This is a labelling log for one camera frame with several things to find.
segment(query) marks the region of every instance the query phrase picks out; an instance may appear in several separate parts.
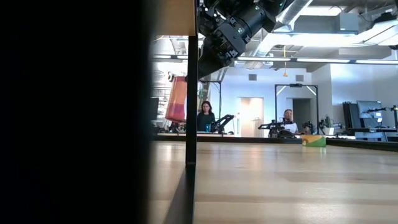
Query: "white shirt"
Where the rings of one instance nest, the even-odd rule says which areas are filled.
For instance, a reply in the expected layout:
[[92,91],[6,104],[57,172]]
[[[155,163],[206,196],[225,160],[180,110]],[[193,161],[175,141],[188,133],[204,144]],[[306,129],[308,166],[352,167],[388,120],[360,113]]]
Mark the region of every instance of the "white shirt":
[[296,133],[299,130],[296,123],[285,124],[285,125],[282,125],[282,127],[285,127],[285,130],[288,130],[288,131],[290,131],[293,134]]

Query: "red container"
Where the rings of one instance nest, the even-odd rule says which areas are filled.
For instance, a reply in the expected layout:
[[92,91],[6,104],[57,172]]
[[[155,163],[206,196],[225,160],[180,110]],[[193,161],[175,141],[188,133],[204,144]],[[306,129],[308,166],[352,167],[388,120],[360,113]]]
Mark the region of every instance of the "red container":
[[175,123],[184,123],[185,99],[187,98],[187,83],[185,77],[175,77],[170,93],[169,104],[166,111],[166,119]]

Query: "colorful box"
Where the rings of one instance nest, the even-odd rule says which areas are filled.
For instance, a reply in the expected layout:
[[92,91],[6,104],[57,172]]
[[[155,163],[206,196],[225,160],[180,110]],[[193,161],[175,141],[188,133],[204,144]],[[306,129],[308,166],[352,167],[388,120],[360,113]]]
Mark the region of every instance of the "colorful box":
[[304,135],[302,139],[303,146],[326,147],[326,138],[322,135]]

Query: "doorway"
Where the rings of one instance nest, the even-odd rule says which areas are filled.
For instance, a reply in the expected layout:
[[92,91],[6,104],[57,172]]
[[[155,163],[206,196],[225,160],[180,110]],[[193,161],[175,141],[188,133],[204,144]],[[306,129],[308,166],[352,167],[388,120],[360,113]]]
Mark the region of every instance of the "doorway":
[[240,97],[240,133],[241,137],[253,138],[255,136],[255,125],[264,120],[264,99]]
[[311,121],[311,99],[293,99],[293,120],[299,132],[303,123]]

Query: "woman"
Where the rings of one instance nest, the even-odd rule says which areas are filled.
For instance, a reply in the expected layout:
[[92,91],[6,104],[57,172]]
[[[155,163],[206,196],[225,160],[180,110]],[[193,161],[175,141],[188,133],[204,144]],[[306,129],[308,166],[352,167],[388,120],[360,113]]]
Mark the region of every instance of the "woman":
[[213,112],[211,112],[211,104],[204,101],[201,104],[201,112],[198,114],[198,131],[206,131],[206,125],[216,121]]
[[285,110],[284,118],[285,118],[285,121],[292,122],[292,124],[282,125],[283,127],[285,127],[285,130],[288,130],[293,134],[298,134],[299,129],[297,127],[297,124],[293,122],[293,111],[291,109]]

